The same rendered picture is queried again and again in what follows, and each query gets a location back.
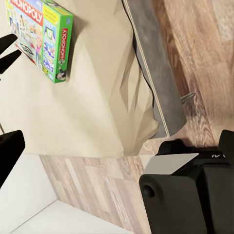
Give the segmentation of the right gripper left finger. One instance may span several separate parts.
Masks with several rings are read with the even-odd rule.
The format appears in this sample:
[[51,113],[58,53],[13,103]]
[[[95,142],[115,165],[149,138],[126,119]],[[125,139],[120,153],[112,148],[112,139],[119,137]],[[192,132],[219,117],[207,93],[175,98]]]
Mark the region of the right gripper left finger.
[[25,149],[21,130],[0,135],[0,188]]

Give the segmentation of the board game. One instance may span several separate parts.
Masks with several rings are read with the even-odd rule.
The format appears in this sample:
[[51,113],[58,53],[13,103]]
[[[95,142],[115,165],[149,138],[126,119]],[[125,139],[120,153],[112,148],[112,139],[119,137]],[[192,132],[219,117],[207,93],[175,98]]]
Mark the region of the board game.
[[51,0],[5,0],[13,43],[53,83],[66,81],[73,16]]

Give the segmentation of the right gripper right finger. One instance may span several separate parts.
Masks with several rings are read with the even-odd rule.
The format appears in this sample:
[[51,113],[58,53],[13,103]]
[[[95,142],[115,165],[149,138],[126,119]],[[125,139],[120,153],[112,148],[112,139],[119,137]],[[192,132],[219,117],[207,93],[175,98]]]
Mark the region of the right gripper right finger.
[[218,146],[234,169],[234,132],[223,130]]

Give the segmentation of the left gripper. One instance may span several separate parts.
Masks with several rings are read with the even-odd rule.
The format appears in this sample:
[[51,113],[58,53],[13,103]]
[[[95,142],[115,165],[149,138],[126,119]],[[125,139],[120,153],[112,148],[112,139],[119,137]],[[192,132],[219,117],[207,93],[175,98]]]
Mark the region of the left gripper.
[[[9,34],[0,38],[0,54],[2,54],[18,37],[15,34]],[[2,75],[22,54],[19,49],[0,58],[0,75]]]

